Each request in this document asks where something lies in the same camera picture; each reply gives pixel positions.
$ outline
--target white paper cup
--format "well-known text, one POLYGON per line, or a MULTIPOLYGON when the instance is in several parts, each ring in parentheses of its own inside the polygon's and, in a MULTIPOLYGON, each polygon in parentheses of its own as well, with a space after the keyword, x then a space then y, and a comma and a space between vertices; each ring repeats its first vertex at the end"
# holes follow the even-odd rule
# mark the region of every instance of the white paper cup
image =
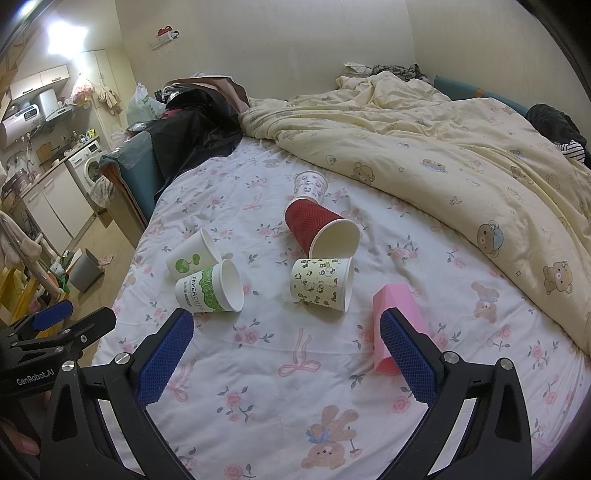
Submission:
POLYGON ((294 198, 309 199, 321 205, 328 186, 329 183, 322 173, 313 170, 303 171, 295 178, 294 198))
POLYGON ((181 278, 174 288, 174 295, 181 308, 193 313, 239 312, 244 306, 240 274, 228 259, 181 278))
POLYGON ((347 312, 353 291, 353 258, 296 261, 290 290, 296 300, 347 312))
POLYGON ((200 228, 168 252, 165 261, 171 275, 178 280, 220 263, 222 256, 207 230, 200 228))
POLYGON ((361 240, 359 227, 349 219, 339 218, 324 225, 310 245, 310 258, 348 258, 355 255, 361 240))

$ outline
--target green and white paper cup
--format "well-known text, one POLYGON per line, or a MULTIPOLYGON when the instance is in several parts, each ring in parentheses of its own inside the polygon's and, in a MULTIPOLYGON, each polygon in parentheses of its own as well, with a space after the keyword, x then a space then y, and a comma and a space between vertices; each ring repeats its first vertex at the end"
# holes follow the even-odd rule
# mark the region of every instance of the green and white paper cup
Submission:
POLYGON ((296 261, 290 290, 296 300, 347 312, 353 291, 353 257, 296 261))
POLYGON ((239 312, 244 306, 244 290, 238 269, 230 260, 181 278, 174 295, 181 308, 193 313, 239 312))
POLYGON ((220 263, 222 256, 207 230, 200 228, 166 254, 165 261, 171 275, 178 280, 220 263))

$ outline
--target blue gripper pad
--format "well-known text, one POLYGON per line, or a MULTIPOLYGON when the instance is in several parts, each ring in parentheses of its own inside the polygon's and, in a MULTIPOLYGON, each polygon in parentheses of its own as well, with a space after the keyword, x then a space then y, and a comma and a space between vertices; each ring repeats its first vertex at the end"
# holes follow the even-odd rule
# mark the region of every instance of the blue gripper pad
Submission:
POLYGON ((191 338, 193 338, 193 316, 184 311, 155 347, 138 374, 135 397, 142 408, 160 399, 191 338))
POLYGON ((62 300, 55 305, 35 314, 33 329, 42 332, 62 320, 68 318, 74 312, 74 305, 70 300, 62 300))
POLYGON ((383 312, 379 329, 414 398, 431 407, 444 377, 439 349, 429 337, 417 333, 398 309, 383 312))

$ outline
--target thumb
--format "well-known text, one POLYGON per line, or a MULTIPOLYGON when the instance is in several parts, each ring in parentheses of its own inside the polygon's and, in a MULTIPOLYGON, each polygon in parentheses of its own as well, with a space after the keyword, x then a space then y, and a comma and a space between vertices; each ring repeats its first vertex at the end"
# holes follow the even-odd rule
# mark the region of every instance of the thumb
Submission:
POLYGON ((39 445, 37 445, 33 439, 23 435, 16 428, 7 423, 0 422, 0 426, 2 426, 4 433, 6 433, 7 437, 14 445, 14 448, 16 448, 19 453, 25 455, 39 455, 39 445))

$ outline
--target red paper cup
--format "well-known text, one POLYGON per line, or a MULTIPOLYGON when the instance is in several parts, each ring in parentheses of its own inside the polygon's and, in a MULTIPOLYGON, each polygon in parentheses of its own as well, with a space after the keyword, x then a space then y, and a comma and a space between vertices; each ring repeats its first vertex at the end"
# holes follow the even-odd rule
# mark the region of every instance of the red paper cup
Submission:
POLYGON ((308 258, 349 258, 361 233, 351 220, 306 199, 290 203, 285 222, 308 258))

